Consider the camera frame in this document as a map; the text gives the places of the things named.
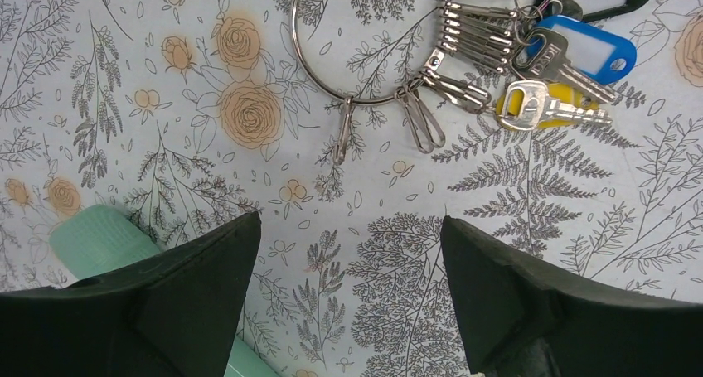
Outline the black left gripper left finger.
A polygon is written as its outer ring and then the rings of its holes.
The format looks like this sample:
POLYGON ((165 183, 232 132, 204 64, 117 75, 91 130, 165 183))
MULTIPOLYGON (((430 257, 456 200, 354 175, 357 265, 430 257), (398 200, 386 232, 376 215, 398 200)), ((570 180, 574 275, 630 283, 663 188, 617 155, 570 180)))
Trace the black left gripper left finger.
POLYGON ((261 239, 258 213, 67 288, 1 296, 4 376, 222 376, 261 239))

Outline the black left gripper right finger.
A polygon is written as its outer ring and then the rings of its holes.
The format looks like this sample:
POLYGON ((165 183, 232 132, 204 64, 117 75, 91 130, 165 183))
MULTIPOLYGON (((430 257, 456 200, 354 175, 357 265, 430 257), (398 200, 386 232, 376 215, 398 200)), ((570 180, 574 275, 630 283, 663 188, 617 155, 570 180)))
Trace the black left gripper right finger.
POLYGON ((450 216, 440 241, 471 371, 701 375, 701 305, 580 277, 450 216))

